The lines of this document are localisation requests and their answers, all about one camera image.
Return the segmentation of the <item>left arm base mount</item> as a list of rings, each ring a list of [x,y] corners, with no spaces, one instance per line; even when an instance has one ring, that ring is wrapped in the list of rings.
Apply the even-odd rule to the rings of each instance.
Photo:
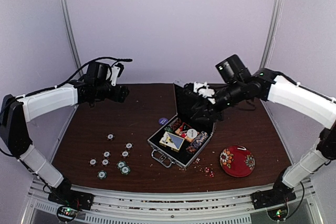
[[[84,210],[90,210],[93,204],[94,195],[80,191],[72,191],[70,199],[61,199],[54,193],[50,193],[48,200],[59,204],[56,210],[56,217],[61,222],[71,222],[75,220]]]

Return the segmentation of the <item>aluminium poker case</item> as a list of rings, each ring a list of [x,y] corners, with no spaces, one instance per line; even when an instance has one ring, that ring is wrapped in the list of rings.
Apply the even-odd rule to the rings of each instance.
[[[173,84],[176,114],[147,140],[151,156],[165,168],[173,164],[187,168],[213,136],[215,123],[193,118],[199,99],[186,94],[183,83]]]

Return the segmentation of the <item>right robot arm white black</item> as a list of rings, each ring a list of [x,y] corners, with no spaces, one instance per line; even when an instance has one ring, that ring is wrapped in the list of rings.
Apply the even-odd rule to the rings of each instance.
[[[237,55],[232,55],[215,66],[225,82],[221,89],[206,82],[183,85],[183,91],[195,99],[192,119],[216,122],[223,119],[223,111],[242,101],[254,98],[269,103],[271,108],[289,112],[288,116],[271,118],[284,140],[291,147],[291,140],[307,137],[311,147],[301,151],[301,157],[280,173],[269,199],[279,204],[304,179],[319,168],[335,160],[335,98],[323,95],[294,81],[281,71],[261,68],[250,73]]]

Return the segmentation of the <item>blue playing card box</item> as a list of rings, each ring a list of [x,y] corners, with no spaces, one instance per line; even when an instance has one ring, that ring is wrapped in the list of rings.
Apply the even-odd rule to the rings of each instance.
[[[170,132],[165,132],[163,137],[160,139],[159,144],[164,147],[168,147],[175,152],[179,152],[184,143],[184,140],[184,138],[178,135]]]

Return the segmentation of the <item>purple small blind button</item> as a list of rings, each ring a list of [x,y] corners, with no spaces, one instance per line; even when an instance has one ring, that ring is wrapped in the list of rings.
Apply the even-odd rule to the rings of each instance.
[[[160,118],[159,120],[158,120],[158,123],[160,124],[160,125],[164,125],[164,124],[166,124],[168,122],[168,119],[167,118]]]

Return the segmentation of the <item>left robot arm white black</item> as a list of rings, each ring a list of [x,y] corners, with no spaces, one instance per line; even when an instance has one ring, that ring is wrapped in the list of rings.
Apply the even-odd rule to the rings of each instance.
[[[72,74],[56,86],[19,96],[8,94],[3,98],[1,139],[8,149],[6,155],[23,164],[64,205],[71,205],[76,199],[71,182],[37,149],[27,126],[47,114],[83,103],[91,108],[104,100],[123,103],[129,90],[118,85],[117,79],[124,71],[124,63],[130,59],[115,58],[110,65],[104,60],[105,57],[100,57],[84,64],[87,70],[79,79]]]

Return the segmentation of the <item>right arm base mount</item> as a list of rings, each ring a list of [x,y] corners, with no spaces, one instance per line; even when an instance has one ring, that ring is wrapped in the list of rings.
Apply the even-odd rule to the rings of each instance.
[[[296,199],[296,194],[278,192],[274,189],[256,191],[251,194],[254,209],[266,209],[268,217],[273,221],[284,221],[289,216],[288,203]]]

